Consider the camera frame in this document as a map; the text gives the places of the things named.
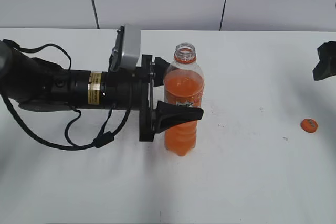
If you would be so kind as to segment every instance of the orange drink bottle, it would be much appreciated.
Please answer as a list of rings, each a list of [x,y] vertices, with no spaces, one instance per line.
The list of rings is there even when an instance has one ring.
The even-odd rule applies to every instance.
[[[195,47],[181,43],[176,47],[174,61],[164,76],[164,101],[177,106],[200,107],[204,76],[196,63]],[[184,156],[196,145],[197,121],[183,123],[165,131],[165,147]]]

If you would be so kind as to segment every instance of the table surface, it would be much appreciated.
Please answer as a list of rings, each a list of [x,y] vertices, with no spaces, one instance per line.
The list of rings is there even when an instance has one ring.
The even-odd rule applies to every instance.
[[[106,71],[114,30],[1,28],[22,47],[53,42],[72,68]],[[132,112],[99,150],[54,150],[30,139],[0,102],[0,223],[336,223],[336,77],[314,82],[317,47],[336,33],[142,31],[141,51],[173,59],[191,42],[205,75],[197,145],[185,157],[164,135],[138,140]],[[68,66],[53,48],[34,55]],[[163,89],[154,96],[162,100]],[[65,144],[73,112],[19,110],[41,137]],[[120,123],[113,113],[107,128]],[[70,136],[85,144],[107,111],[83,110]],[[319,129],[300,128],[313,118]]]

